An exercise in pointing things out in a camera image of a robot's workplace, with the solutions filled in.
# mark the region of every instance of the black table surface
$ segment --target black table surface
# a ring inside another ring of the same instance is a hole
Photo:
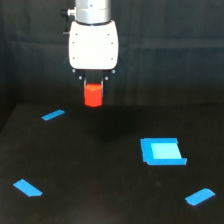
[[[221,105],[17,105],[0,134],[0,223],[224,223],[223,134]],[[140,139],[164,137],[186,166],[143,162]],[[43,194],[26,196],[21,179]],[[203,188],[216,195],[189,205]]]

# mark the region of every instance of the blue square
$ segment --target blue square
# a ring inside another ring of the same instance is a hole
[[[141,139],[143,162],[151,166],[186,165],[182,158],[176,138]]]
[[[154,159],[181,159],[180,150],[175,143],[152,143]]]

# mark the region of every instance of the black backdrop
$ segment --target black backdrop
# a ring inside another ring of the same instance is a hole
[[[12,99],[82,104],[77,79],[63,67],[68,38],[60,10],[74,0],[0,2],[1,62],[4,56]],[[111,81],[105,104],[224,102],[222,0],[112,0],[112,19],[127,74]]]
[[[2,2],[0,1],[0,131],[13,108],[8,77],[5,70],[5,41],[3,32]]]

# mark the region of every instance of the light blue square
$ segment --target light blue square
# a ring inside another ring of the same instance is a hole
[[[152,143],[154,159],[181,159],[180,150],[176,143]]]

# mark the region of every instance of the white robot housing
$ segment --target white robot housing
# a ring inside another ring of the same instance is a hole
[[[74,69],[111,70],[118,62],[116,24],[111,0],[75,0],[68,10],[75,19],[69,32],[69,61]]]

